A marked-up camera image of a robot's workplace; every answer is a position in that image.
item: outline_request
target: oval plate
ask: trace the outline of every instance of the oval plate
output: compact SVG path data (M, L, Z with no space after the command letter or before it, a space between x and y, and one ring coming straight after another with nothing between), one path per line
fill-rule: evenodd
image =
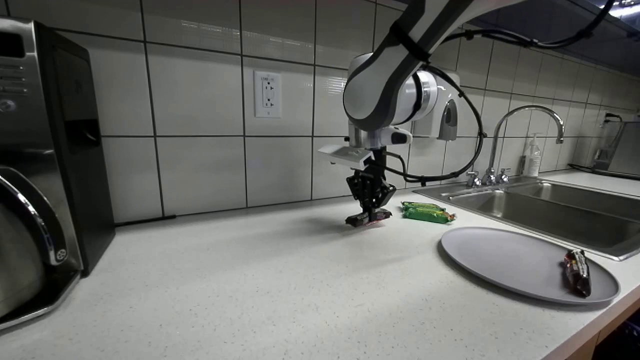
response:
M561 266L568 249L533 236L489 227L460 227L444 233L440 243L469 272L536 299L587 305L611 301L620 293L615 276L590 259L591 295L583 298L572 293Z

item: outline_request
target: stainless steel sink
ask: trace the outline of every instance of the stainless steel sink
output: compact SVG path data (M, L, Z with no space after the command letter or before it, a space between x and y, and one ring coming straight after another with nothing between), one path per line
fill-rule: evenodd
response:
M415 192L618 261L640 252L640 215L634 213L640 199L531 177L485 188L453 184Z

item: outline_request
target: white speckled countertop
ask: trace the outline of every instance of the white speckled countertop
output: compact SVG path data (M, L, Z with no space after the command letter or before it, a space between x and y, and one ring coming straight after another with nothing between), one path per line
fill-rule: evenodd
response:
M629 180L544 177L640 195ZM0 336L0 357L564 359L640 296L640 256L592 256L621 283L607 308L513 295L453 265L438 241L455 227L520 230L451 206L449 225L387 208L394 217L364 229L344 225L350 198L119 228L59 309Z

